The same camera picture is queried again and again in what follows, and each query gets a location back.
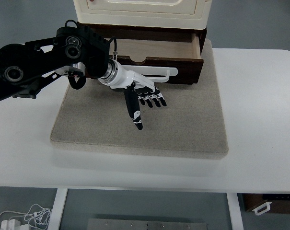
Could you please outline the black white robotic hand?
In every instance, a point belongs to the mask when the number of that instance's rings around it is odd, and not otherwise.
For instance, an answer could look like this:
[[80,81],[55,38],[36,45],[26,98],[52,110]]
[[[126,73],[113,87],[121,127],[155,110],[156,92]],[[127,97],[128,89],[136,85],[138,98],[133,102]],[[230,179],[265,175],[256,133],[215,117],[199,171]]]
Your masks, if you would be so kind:
[[150,108],[153,105],[157,107],[167,105],[161,91],[152,80],[135,71],[124,69],[113,59],[109,60],[106,73],[98,80],[113,91],[124,94],[128,114],[139,130],[143,129],[140,104]]

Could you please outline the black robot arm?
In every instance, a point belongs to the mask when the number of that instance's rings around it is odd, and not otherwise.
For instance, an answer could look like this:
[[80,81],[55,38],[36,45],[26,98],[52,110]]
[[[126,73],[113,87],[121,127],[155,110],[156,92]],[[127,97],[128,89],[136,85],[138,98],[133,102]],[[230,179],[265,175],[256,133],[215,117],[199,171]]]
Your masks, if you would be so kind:
[[8,44],[0,49],[0,101],[9,97],[36,99],[61,76],[72,88],[86,83],[86,74],[98,79],[107,72],[111,42],[89,26],[63,26],[55,37]]

